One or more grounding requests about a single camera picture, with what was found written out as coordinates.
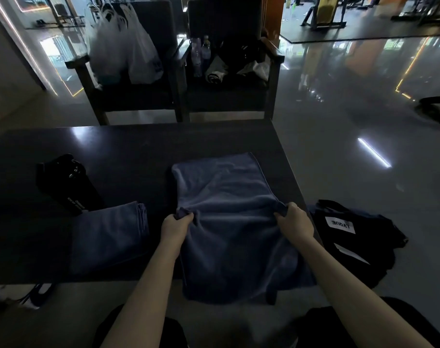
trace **plastic bottle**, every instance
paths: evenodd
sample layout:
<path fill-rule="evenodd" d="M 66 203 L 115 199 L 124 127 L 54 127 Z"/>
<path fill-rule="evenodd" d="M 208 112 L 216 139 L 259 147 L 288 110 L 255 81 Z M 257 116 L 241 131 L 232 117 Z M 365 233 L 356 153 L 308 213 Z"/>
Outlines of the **plastic bottle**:
<path fill-rule="evenodd" d="M 203 67 L 202 69 L 204 73 L 210 66 L 210 57 L 211 57 L 211 51 L 210 51 L 209 36 L 204 35 L 204 44 L 202 45 L 202 67 Z"/>
<path fill-rule="evenodd" d="M 191 41 L 191 61 L 193 62 L 193 71 L 195 77 L 202 77 L 202 55 L 200 50 L 200 39 Z"/>

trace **chair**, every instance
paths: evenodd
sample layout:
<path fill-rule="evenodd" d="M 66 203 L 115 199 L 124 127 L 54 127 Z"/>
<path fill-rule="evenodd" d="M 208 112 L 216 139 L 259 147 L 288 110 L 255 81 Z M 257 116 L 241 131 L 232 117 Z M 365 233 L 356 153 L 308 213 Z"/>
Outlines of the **chair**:
<path fill-rule="evenodd" d="M 89 56 L 79 56 L 66 62 L 69 69 L 76 69 L 100 125 L 108 125 L 106 112 L 174 109 L 177 122 L 189 120 L 189 114 L 183 112 L 179 104 L 180 80 L 184 75 L 183 58 L 180 52 L 186 52 L 189 41 L 179 45 L 173 22 L 170 1 L 132 2 L 138 19 L 150 35 L 164 66 L 164 75 L 153 84 L 115 84 L 94 86 L 86 63 Z M 123 15 L 119 4 L 112 4 L 117 13 Z"/>
<path fill-rule="evenodd" d="M 270 58 L 268 81 L 259 77 L 251 81 L 238 81 L 229 85 L 210 84 L 204 78 L 194 78 L 187 67 L 186 102 L 189 112 L 264 111 L 272 118 L 280 64 L 284 55 L 267 39 L 260 37 L 262 28 L 262 0 L 195 0 L 188 2 L 191 38 L 208 35 L 212 48 L 219 47 L 228 36 L 254 36 L 259 40 L 261 54 L 258 62 Z"/>

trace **hand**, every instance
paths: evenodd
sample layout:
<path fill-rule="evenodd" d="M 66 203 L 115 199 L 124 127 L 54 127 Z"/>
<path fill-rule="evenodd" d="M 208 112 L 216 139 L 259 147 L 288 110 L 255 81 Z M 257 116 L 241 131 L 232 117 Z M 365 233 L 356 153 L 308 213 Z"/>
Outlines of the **hand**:
<path fill-rule="evenodd" d="M 179 220 L 176 220 L 174 215 L 171 214 L 165 217 L 165 220 L 162 223 L 160 244 L 171 251 L 175 256 L 175 259 L 179 255 L 181 245 L 183 244 L 188 232 L 188 226 L 193 219 L 193 213 L 190 213 Z"/>
<path fill-rule="evenodd" d="M 288 204 L 286 217 L 274 213 L 281 233 L 294 245 L 297 246 L 303 240 L 313 239 L 313 224 L 304 210 L 294 203 Z"/>

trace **chair armrest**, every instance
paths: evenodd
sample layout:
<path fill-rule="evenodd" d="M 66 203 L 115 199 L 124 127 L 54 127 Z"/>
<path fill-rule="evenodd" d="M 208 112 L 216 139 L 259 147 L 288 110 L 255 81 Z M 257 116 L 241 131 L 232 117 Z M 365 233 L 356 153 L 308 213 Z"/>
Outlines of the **chair armrest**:
<path fill-rule="evenodd" d="M 189 39 L 183 39 L 176 48 L 167 51 L 165 61 L 173 64 L 175 67 L 181 67 L 186 62 L 191 49 Z"/>
<path fill-rule="evenodd" d="M 260 43 L 270 59 L 279 64 L 282 64 L 284 62 L 284 54 L 280 50 L 278 50 L 278 48 L 273 45 L 270 40 L 265 37 L 261 37 Z"/>
<path fill-rule="evenodd" d="M 89 62 L 88 54 L 77 56 L 71 61 L 66 61 L 65 65 L 67 66 L 68 69 L 76 69 L 77 67 L 85 65 L 86 62 Z"/>

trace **white label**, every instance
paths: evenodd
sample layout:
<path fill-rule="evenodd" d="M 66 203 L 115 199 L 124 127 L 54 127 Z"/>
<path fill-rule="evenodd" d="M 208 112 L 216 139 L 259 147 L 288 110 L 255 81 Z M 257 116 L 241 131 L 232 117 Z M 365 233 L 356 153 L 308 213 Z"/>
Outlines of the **white label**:
<path fill-rule="evenodd" d="M 370 263 L 365 260 L 364 258 L 358 256 L 356 253 L 354 253 L 353 251 L 350 251 L 349 249 L 346 249 L 345 247 L 342 247 L 336 243 L 334 243 L 334 245 L 339 249 L 339 251 L 343 254 L 349 255 L 350 257 L 354 257 L 357 260 L 363 261 L 364 263 L 367 263 L 368 265 L 370 265 Z"/>
<path fill-rule="evenodd" d="M 345 221 L 341 220 L 340 218 L 328 216 L 325 216 L 325 219 L 329 227 L 338 228 L 339 230 L 343 230 L 353 234 L 356 233 L 356 230 L 354 230 L 354 224 L 350 221 Z"/>

